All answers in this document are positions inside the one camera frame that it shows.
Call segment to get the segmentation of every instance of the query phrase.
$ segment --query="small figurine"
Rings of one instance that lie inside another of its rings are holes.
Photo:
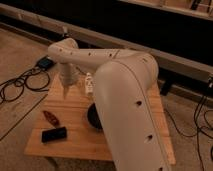
[[[47,121],[52,124],[54,127],[59,126],[59,120],[56,118],[55,115],[53,115],[51,112],[43,111],[45,118]]]

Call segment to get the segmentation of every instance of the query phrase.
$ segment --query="floor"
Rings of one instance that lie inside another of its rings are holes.
[[[46,54],[47,46],[29,38],[15,34],[0,28],[0,82],[20,75],[25,70],[34,66],[36,61]],[[56,68],[49,71],[51,79],[57,72]],[[42,105],[37,105],[31,112],[29,108],[39,101],[45,93],[32,93],[25,91],[23,96],[12,103],[5,103],[0,106],[0,129],[6,131],[6,127],[12,127],[19,122],[0,141],[0,170],[1,171],[52,171],[54,168],[42,157],[27,156],[24,148],[31,133],[36,115]],[[193,134],[193,111],[196,102],[169,93],[162,96],[164,108],[174,117],[180,130],[186,134]],[[180,136],[169,119],[167,121],[171,133],[177,164],[172,166],[174,171],[200,171],[200,162],[196,151],[196,139]],[[200,148],[205,171],[213,170],[213,162],[210,160],[210,148],[213,141],[207,137],[200,136]],[[61,171],[112,171],[115,170],[112,162],[88,161],[77,159],[56,158]]]

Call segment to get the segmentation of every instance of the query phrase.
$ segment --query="cable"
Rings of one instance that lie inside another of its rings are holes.
[[[29,111],[27,111],[27,113],[21,117],[1,138],[0,141],[2,141],[14,128],[16,128],[16,126],[25,118],[29,115],[29,113],[36,107],[38,106],[47,96],[47,94],[45,94]]]
[[[199,157],[199,160],[200,160],[200,167],[201,167],[202,171],[205,171],[205,167],[204,167],[201,152],[200,152],[200,134],[203,134],[203,135],[205,135],[208,138],[213,140],[213,136],[211,136],[210,134],[208,134],[207,132],[204,131],[204,129],[206,129],[208,131],[213,131],[213,125],[211,125],[211,123],[208,121],[208,118],[207,118],[207,114],[209,114],[210,112],[213,112],[213,110],[210,109],[210,110],[207,110],[207,111],[204,112],[204,114],[203,114],[204,121],[205,121],[204,125],[200,126],[198,121],[199,121],[199,117],[201,116],[202,108],[203,108],[205,102],[207,101],[207,92],[208,92],[208,89],[211,88],[211,84],[212,84],[212,82],[209,83],[207,90],[203,93],[203,95],[202,95],[200,101],[198,102],[198,104],[196,105],[196,108],[195,108],[194,113],[193,113],[194,124],[196,126],[196,134],[186,135],[185,133],[180,131],[179,128],[177,127],[177,124],[176,124],[174,118],[170,114],[170,112],[167,109],[164,109],[166,111],[166,113],[168,114],[168,116],[170,117],[172,123],[174,124],[176,131],[180,135],[187,137],[187,138],[192,138],[192,137],[196,136],[197,153],[198,153],[198,157]],[[211,159],[213,161],[213,146],[210,150],[210,156],[211,156]]]
[[[182,136],[184,136],[184,137],[187,137],[187,138],[192,138],[192,137],[197,136],[197,133],[195,133],[195,134],[193,134],[193,135],[186,135],[185,133],[183,133],[182,131],[180,131],[180,129],[177,127],[177,124],[176,124],[174,118],[172,117],[172,115],[170,114],[170,112],[169,112],[167,109],[164,109],[164,111],[166,111],[166,113],[167,113],[168,116],[170,117],[172,123],[174,124],[176,131],[177,131],[180,135],[182,135]]]
[[[31,87],[29,85],[29,79],[39,74],[44,74],[44,76],[47,78],[47,82],[41,87],[36,87],[36,88]],[[25,71],[24,73],[22,73],[17,78],[10,79],[0,84],[0,105],[4,102],[13,102],[17,100],[24,93],[25,88],[34,92],[48,91],[48,89],[45,89],[45,88],[49,85],[49,83],[50,83],[50,76],[44,69],[41,69],[39,67],[34,67],[32,69],[29,69]],[[19,91],[15,97],[9,99],[6,96],[6,90],[11,86],[15,87],[16,89],[19,89]]]

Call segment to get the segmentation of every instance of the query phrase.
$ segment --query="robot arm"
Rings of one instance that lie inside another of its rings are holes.
[[[152,117],[147,90],[158,67],[147,53],[121,49],[77,49],[73,39],[52,44],[63,86],[73,84],[74,65],[95,71],[93,97],[118,171],[167,171],[170,166]]]

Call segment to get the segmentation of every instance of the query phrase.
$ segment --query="wooden table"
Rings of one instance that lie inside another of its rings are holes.
[[[44,100],[42,110],[50,111],[57,116],[61,126],[65,126],[68,130],[67,139],[43,144],[41,132],[52,129],[53,126],[46,121],[43,113],[40,112],[25,148],[25,154],[111,161],[112,156],[103,132],[96,130],[88,123],[86,113],[92,104],[92,98],[85,96],[83,78],[81,77],[76,85],[70,87],[66,99],[63,98],[62,92],[62,86],[56,76],[48,96]],[[151,110],[165,144],[168,160],[170,164],[175,164],[157,84],[149,90],[148,94]]]

